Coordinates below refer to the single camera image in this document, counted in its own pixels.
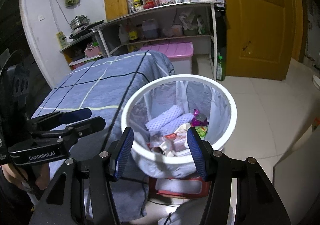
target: wooden door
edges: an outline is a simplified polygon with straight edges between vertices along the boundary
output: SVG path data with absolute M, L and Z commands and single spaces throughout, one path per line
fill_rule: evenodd
M 294 0 L 225 0 L 226 73 L 285 79 L 295 35 Z

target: wooden cutting board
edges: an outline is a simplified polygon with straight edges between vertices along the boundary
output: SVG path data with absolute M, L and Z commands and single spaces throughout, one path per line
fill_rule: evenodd
M 112 20 L 129 13 L 128 0 L 104 0 L 106 19 Z

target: electrical outlet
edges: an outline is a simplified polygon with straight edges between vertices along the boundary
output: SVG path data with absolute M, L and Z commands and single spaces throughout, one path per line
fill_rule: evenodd
M 38 20 L 39 21 L 44 20 L 44 16 L 43 15 L 38 15 Z

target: steel pot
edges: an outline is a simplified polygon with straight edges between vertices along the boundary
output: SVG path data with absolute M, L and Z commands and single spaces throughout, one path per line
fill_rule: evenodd
M 87 26 L 89 25 L 90 20 L 87 18 L 87 16 L 81 15 L 76 16 L 70 23 L 70 27 L 72 30 L 75 30 L 76 28 L 80 26 Z

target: white trash can rim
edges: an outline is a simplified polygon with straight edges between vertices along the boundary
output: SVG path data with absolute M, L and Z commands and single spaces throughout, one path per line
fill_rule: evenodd
M 124 129 L 129 126 L 128 125 L 128 117 L 129 112 L 131 112 L 134 105 L 137 103 L 137 101 L 140 99 L 140 97 L 145 94 L 146 91 L 149 91 L 157 86 L 160 86 L 165 83 L 174 82 L 174 81 L 195 81 L 195 82 L 201 82 L 207 86 L 215 86 L 217 90 L 219 90 L 222 94 L 225 94 L 226 98 L 228 99 L 228 102 L 230 104 L 231 108 L 231 117 L 230 117 L 230 123 L 227 127 L 224 134 L 218 139 L 214 144 L 212 144 L 212 147 L 214 149 L 222 149 L 223 145 L 227 142 L 229 137 L 231 136 L 232 132 L 235 129 L 236 126 L 236 120 L 237 120 L 237 110 L 236 110 L 236 103 L 231 96 L 230 92 L 222 86 L 220 83 L 209 79 L 207 77 L 203 77 L 200 75 L 193 75 L 193 74 L 177 74 L 177 75 L 171 75 L 162 77 L 160 79 L 154 80 L 145 86 L 141 87 L 138 91 L 136 91 L 133 96 L 128 100 L 126 103 L 122 116 L 121 116 L 121 130 L 124 132 Z M 135 140 L 133 141 L 132 150 L 137 152 L 139 155 L 154 161 L 154 162 L 163 162 L 165 164 L 185 164 L 185 163 L 191 163 L 193 162 L 193 158 L 191 155 L 188 156 L 180 156 L 180 157 L 168 157 L 163 156 L 160 154 L 153 153 L 145 148 L 143 148 L 141 145 L 139 145 Z

